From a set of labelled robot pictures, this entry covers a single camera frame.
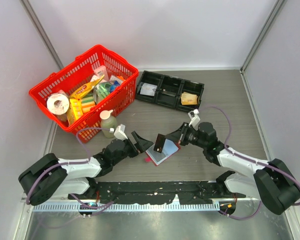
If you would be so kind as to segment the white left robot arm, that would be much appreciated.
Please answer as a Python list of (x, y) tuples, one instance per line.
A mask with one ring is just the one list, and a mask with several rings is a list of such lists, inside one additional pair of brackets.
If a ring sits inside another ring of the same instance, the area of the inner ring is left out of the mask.
[(75, 194), (92, 199), (97, 187), (91, 179), (102, 177), (125, 158), (134, 158), (148, 150), (153, 142), (140, 137), (136, 132), (132, 143), (126, 136), (124, 125), (110, 128), (115, 139), (103, 150), (85, 159), (63, 159), (48, 153), (26, 169), (18, 181), (26, 194), (26, 204), (37, 206), (53, 196)]

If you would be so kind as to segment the dark credit card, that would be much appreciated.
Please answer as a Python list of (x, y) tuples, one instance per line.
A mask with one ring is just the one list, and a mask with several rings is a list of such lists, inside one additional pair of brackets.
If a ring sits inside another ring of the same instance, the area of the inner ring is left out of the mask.
[(165, 141), (166, 141), (165, 135), (159, 133), (154, 143), (153, 150), (157, 153), (162, 153), (165, 145)]

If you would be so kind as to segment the red leather card holder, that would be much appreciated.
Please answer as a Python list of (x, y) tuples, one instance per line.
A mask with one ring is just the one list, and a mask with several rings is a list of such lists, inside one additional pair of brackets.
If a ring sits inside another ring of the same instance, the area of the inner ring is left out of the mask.
[(157, 152), (154, 150), (155, 145), (153, 144), (150, 148), (148, 148), (145, 153), (148, 158), (153, 162), (155, 166), (160, 165), (177, 151), (179, 151), (180, 146), (173, 141), (166, 139), (163, 145), (162, 152)]

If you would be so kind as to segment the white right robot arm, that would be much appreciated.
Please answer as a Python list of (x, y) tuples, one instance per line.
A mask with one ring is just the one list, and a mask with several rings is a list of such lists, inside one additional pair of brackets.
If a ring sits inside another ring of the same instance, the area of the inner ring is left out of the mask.
[(261, 160), (235, 151), (218, 139), (210, 122), (201, 122), (197, 129), (185, 122), (165, 138), (181, 146), (200, 147), (210, 163), (232, 170), (215, 186), (220, 197), (232, 193), (251, 196), (276, 215), (300, 204), (300, 183), (282, 160)]

